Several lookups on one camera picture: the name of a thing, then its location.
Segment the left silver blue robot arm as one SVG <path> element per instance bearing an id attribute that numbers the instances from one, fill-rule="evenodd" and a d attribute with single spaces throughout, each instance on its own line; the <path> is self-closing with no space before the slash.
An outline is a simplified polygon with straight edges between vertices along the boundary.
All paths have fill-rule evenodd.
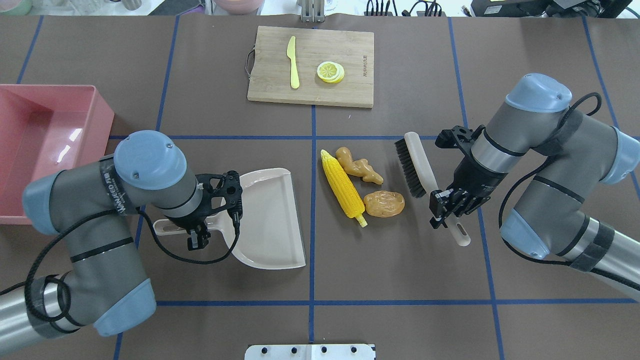
<path id="1" fill-rule="evenodd" d="M 22 284 L 1 296 L 1 355 L 93 326 L 111 337 L 156 310 L 128 215 L 153 205 L 194 226 L 204 191 L 183 151 L 162 132 L 141 130 L 112 155 L 26 186 L 27 217 L 52 241 Z"/>

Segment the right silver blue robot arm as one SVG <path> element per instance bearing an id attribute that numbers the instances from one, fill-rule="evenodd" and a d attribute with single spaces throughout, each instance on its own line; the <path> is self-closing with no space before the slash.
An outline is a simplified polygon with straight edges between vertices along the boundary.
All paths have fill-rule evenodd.
<path id="1" fill-rule="evenodd" d="M 530 151 L 545 157 L 499 223 L 510 248 L 540 264 L 548 255 L 639 299 L 639 242 L 582 212 L 599 184 L 621 182 L 639 164 L 639 142 L 578 110 L 571 91 L 548 75 L 524 75 L 487 125 L 442 130 L 435 144 L 457 149 L 453 180 L 430 194 L 431 224 L 471 214 Z"/>

